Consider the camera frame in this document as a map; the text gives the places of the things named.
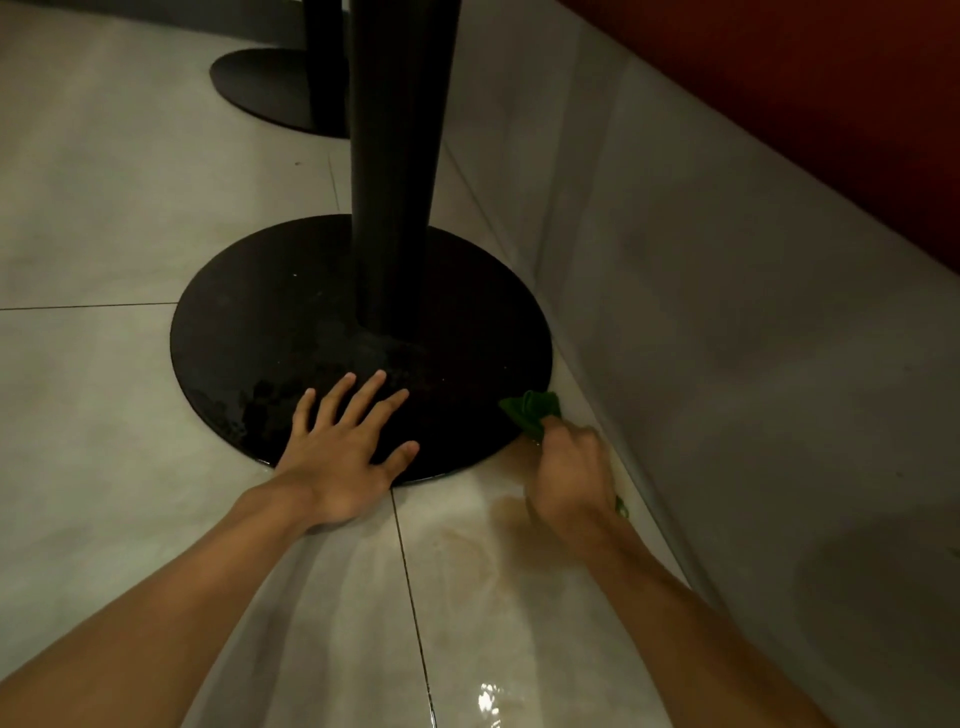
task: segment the red wall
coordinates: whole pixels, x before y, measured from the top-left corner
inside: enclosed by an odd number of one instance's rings
[[[563,0],[960,271],[960,0]]]

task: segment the forearm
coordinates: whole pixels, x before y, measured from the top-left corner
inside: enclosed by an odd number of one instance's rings
[[[650,671],[676,728],[831,723],[728,619],[669,573],[619,518],[578,523],[584,559]]]
[[[260,584],[297,538],[296,504],[245,494],[199,542],[0,684],[0,724],[182,722]]]

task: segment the green cloth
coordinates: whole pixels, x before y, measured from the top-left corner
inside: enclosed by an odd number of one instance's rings
[[[528,391],[523,397],[500,400],[500,409],[537,444],[543,442],[543,424],[540,420],[549,415],[563,416],[560,411],[560,398],[554,392]],[[616,497],[616,512],[625,519],[630,518],[627,504],[620,496]]]

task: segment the right hand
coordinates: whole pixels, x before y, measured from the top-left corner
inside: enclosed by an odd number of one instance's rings
[[[615,516],[616,491],[607,446],[593,430],[543,419],[543,454],[527,497],[561,539],[586,518]]]

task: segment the round black table base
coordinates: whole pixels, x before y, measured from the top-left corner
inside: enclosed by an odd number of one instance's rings
[[[311,110],[305,51],[234,51],[210,66],[210,80],[231,104],[264,121],[298,132],[349,138],[346,98],[323,99]]]
[[[449,232],[427,231],[421,294],[406,300],[402,340],[357,325],[350,216],[267,228],[207,263],[183,293],[170,332],[180,387],[234,447],[274,466],[307,387],[325,393],[346,372],[388,373],[386,396],[411,397],[381,434],[374,462],[407,440],[420,454],[399,482],[473,465],[518,429],[505,397],[545,390],[550,331],[533,296],[503,264]]]

